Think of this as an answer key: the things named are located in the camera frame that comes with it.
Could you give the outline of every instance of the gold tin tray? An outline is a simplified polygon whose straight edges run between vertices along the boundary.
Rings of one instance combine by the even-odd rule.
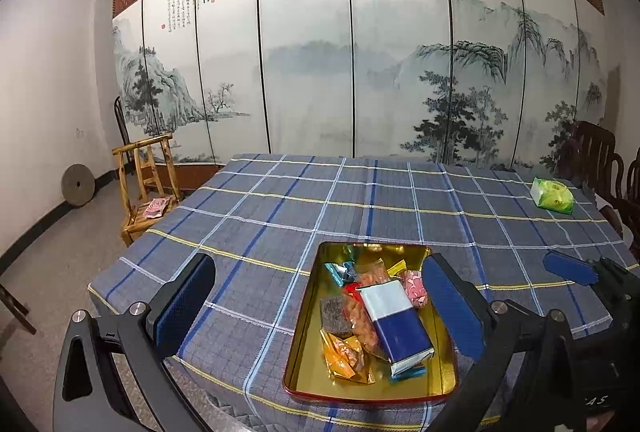
[[[348,244],[321,243],[318,247],[282,378],[284,389],[293,398],[303,401],[339,401],[368,405],[420,403],[447,396],[458,381],[456,358],[449,333],[431,301],[418,310],[435,349],[431,359],[424,362],[427,367],[425,375],[392,383],[389,364],[372,355],[369,358],[372,358],[376,383],[362,385],[329,375],[320,339],[320,299],[340,295],[343,291],[323,265],[348,261],[345,251],[345,245]],[[382,257],[385,266],[389,268],[404,259],[408,269],[418,271],[429,250],[420,245],[353,243],[353,246],[358,248],[355,254],[357,265],[372,263]]]

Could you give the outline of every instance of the pink candy wrapper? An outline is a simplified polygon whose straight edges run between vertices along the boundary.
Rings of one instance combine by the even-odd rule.
[[[400,275],[402,276],[402,287],[404,287],[404,291],[406,292],[407,297],[409,297],[412,306],[426,306],[427,291],[422,285],[422,274],[419,271],[407,269]]]

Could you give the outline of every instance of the yellow candy wrapper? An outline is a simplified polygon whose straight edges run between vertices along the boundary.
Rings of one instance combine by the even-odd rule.
[[[400,273],[401,271],[404,271],[405,269],[406,269],[406,262],[403,259],[399,263],[396,263],[391,268],[387,269],[386,272],[388,272],[390,277],[395,277],[396,275],[398,275],[398,273]]]
[[[569,188],[550,179],[534,178],[531,185],[531,197],[540,208],[570,214],[574,209],[574,195]]]
[[[362,345],[356,336],[340,340],[337,336],[320,330],[322,352],[329,372],[338,378],[356,383],[375,383],[371,367],[367,368],[367,359]]]

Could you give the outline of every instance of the baseboard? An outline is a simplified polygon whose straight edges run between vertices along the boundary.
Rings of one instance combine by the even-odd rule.
[[[95,191],[98,192],[98,190],[111,183],[111,181],[116,177],[117,173],[115,170],[105,172],[96,178]],[[44,217],[37,221],[29,230],[24,232],[0,257],[0,275],[2,275],[6,269],[11,266],[12,262],[14,262],[15,259],[17,259],[32,242],[34,242],[55,222],[62,219],[73,209],[74,208],[69,203],[63,201],[60,205],[55,207],[53,210],[50,210]]]

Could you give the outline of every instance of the table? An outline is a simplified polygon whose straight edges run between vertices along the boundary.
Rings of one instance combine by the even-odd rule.
[[[142,235],[89,290],[98,310],[148,301],[202,250],[216,285],[173,361],[208,393],[278,430],[421,430],[440,404],[364,410],[296,402],[282,388],[292,330],[318,244],[424,243],[489,300],[559,308],[574,336],[610,316],[590,288],[549,274],[548,249],[638,264],[581,191],[572,215],[539,209],[531,177],[426,161],[241,154]],[[522,358],[511,362],[495,420]],[[460,376],[471,361],[458,354]]]

